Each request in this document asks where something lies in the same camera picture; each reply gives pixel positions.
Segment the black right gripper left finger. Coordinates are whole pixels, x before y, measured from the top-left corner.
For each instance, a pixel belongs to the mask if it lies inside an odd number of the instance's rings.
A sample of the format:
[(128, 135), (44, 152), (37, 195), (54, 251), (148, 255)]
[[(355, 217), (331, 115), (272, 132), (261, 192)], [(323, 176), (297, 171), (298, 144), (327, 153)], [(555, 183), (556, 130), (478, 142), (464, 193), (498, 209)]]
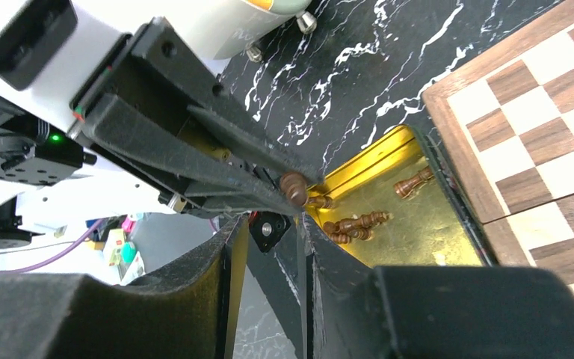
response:
[(248, 218), (125, 286), (0, 273), (0, 358), (230, 358)]

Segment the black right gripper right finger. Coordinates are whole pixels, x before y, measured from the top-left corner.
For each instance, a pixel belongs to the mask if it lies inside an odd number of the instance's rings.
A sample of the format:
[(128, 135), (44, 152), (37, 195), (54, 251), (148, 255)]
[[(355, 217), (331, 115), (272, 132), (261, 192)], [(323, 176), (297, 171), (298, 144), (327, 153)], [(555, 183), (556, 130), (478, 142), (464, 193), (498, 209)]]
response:
[(306, 358), (574, 358), (574, 295), (532, 267), (378, 266), (299, 220)]

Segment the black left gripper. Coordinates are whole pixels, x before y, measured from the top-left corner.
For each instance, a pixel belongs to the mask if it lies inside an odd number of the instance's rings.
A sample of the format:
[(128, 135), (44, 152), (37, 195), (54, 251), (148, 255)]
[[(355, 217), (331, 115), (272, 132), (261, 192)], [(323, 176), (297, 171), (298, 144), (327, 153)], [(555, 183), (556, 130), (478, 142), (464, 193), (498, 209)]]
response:
[(302, 211), (230, 155), (322, 182), (304, 156), (271, 138), (163, 18), (126, 34), (72, 100), (93, 149), (207, 212)]

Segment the dark queen piece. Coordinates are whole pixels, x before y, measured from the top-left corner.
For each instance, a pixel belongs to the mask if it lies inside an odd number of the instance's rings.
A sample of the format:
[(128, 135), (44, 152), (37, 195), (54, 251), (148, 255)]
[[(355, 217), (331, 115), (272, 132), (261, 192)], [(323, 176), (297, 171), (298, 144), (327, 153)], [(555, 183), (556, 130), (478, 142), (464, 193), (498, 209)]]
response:
[(401, 198), (406, 198), (410, 196), (416, 188), (429, 182), (432, 178), (433, 171), (429, 166), (426, 166), (413, 176), (394, 184), (395, 193)]

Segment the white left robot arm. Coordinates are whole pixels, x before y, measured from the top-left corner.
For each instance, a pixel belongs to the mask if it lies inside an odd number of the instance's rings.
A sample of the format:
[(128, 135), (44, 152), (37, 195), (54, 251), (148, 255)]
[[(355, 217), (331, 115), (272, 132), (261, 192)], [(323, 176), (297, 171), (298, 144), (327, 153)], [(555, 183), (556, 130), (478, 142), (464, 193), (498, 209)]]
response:
[(286, 218), (321, 181), (164, 17), (135, 32), (70, 6), (0, 22), (0, 234), (135, 212)]

